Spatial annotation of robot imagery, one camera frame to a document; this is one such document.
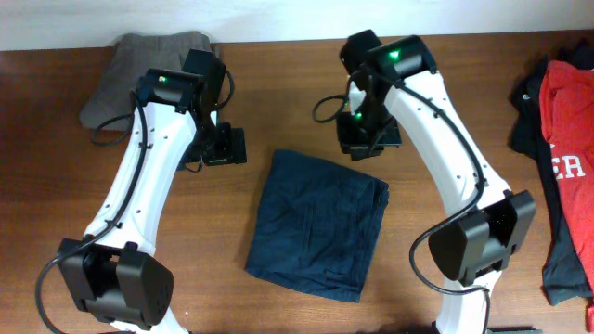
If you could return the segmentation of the dark blue shorts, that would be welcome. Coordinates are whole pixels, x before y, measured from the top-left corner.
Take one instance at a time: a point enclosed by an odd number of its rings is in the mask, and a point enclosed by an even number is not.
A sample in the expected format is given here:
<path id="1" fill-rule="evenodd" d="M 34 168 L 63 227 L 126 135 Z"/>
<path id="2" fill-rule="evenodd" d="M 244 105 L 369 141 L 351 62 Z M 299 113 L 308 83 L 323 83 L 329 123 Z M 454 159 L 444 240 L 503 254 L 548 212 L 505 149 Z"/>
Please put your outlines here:
<path id="1" fill-rule="evenodd" d="M 283 288 L 359 302 L 389 198 L 378 178 L 278 149 L 244 269 Z"/>

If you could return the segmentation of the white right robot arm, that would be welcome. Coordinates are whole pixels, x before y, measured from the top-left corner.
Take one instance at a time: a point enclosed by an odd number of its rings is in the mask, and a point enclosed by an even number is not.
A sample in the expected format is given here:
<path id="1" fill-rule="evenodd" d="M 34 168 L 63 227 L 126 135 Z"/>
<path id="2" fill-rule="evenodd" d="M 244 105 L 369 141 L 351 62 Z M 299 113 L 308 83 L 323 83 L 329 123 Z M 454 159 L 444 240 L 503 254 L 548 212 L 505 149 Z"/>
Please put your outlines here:
<path id="1" fill-rule="evenodd" d="M 529 191 L 513 192 L 457 114 L 445 80 L 417 35 L 385 44 L 372 30 L 349 36 L 339 58 L 355 160 L 378 156 L 405 130 L 436 184 L 445 219 L 422 232 L 408 260 L 443 297 L 435 333 L 488 333 L 493 289 L 536 215 Z"/>

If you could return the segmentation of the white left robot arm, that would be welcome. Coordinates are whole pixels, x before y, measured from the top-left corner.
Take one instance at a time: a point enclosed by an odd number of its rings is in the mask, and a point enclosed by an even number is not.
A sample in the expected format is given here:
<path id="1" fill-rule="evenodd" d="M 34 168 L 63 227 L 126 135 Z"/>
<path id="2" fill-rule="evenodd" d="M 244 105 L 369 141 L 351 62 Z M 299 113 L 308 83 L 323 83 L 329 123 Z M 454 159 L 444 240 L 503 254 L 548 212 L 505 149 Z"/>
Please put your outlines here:
<path id="1" fill-rule="evenodd" d="M 154 254 L 179 171 L 242 164 L 244 132 L 219 122 L 233 81 L 212 51 L 191 49 L 179 71 L 149 69 L 131 98 L 130 139 L 112 186 L 82 238 L 63 239 L 57 266 L 76 308 L 124 333 L 183 333 L 170 307 L 174 275 Z"/>

